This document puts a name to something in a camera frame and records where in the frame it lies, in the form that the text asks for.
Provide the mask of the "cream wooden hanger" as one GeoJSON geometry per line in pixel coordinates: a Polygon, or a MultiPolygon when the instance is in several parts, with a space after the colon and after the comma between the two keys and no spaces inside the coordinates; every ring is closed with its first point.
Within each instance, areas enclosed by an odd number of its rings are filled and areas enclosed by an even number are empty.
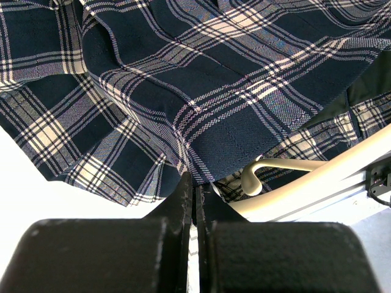
{"type": "Polygon", "coordinates": [[[246,166],[242,172],[243,191],[252,198],[230,203],[230,206],[251,222],[277,220],[336,193],[341,181],[389,151],[390,126],[386,126],[328,162],[261,159],[246,166]],[[255,171],[262,167],[293,168],[309,172],[287,185],[260,195],[261,183],[255,176],[255,171]]]}

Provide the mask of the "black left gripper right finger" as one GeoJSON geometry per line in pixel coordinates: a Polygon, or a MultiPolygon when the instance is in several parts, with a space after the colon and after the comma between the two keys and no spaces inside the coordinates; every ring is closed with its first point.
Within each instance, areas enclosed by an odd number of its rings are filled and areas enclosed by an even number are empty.
{"type": "Polygon", "coordinates": [[[195,189],[202,292],[379,292],[364,248],[332,222],[252,223],[195,189]]]}

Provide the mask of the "navy plaid skirt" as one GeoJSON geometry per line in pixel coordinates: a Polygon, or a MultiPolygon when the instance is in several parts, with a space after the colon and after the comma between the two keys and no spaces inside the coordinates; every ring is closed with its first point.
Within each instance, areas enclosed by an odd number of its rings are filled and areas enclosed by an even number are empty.
{"type": "Polygon", "coordinates": [[[48,181],[128,206],[390,123],[389,1],[2,1],[1,126],[48,181]]]}

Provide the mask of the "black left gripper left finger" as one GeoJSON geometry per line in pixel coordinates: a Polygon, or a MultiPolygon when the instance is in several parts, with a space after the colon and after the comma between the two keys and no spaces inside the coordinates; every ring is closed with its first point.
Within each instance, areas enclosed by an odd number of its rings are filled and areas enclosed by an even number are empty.
{"type": "Polygon", "coordinates": [[[185,292],[192,179],[141,219],[45,219],[23,234],[2,292],[185,292]]]}

